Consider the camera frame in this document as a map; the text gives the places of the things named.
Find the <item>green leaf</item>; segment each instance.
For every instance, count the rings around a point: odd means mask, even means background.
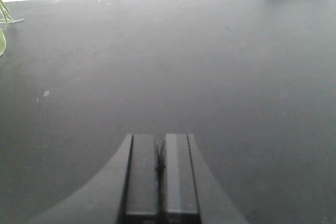
[[[2,7],[3,7],[3,9],[4,9],[4,12],[5,12],[5,15],[6,15],[6,17],[7,17],[7,19],[11,19],[11,20],[13,20],[13,18],[12,18],[12,16],[9,14],[9,12],[6,10],[6,8],[7,8],[7,6],[5,5],[5,6],[3,6],[3,5],[1,5]]]
[[[7,6],[6,6],[6,4],[5,4],[2,0],[0,0],[0,4],[5,8],[5,10],[8,12],[8,14],[9,14],[9,16],[10,16],[10,12],[9,12],[9,10],[8,10],[8,8],[7,8]]]
[[[0,29],[0,56],[4,53],[5,49],[6,49],[6,39],[4,33]]]
[[[22,19],[8,19],[7,20],[7,23],[15,23],[15,22],[19,22],[19,21],[22,21],[24,20],[24,18]],[[6,23],[6,20],[4,20],[3,18],[0,18],[0,24],[5,24]]]
[[[6,23],[6,28],[7,28],[8,20],[7,20],[7,16],[6,16],[6,14],[5,14],[5,12],[4,12],[4,8],[2,7],[1,4],[0,4],[0,11],[1,11],[2,15],[3,15],[4,18],[5,18],[5,23]]]

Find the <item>black desk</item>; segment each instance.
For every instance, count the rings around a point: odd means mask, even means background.
[[[251,223],[336,223],[336,0],[8,7],[1,223],[80,188],[128,132],[194,133]]]

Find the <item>black object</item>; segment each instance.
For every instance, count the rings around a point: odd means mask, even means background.
[[[77,192],[32,218],[28,224],[121,223],[131,155],[128,134],[104,168]]]
[[[247,223],[204,162],[194,135],[188,135],[202,224]]]
[[[193,135],[168,134],[161,150],[159,166],[154,137],[128,134],[93,179],[28,224],[247,223],[204,163]]]
[[[134,135],[125,209],[127,224],[158,221],[157,152],[153,135]]]
[[[165,222],[199,223],[187,136],[167,134],[161,154],[164,162],[162,197]]]
[[[127,131],[194,133],[251,223],[332,219],[333,3],[8,3],[25,20],[5,30],[0,58],[0,223],[83,186]]]

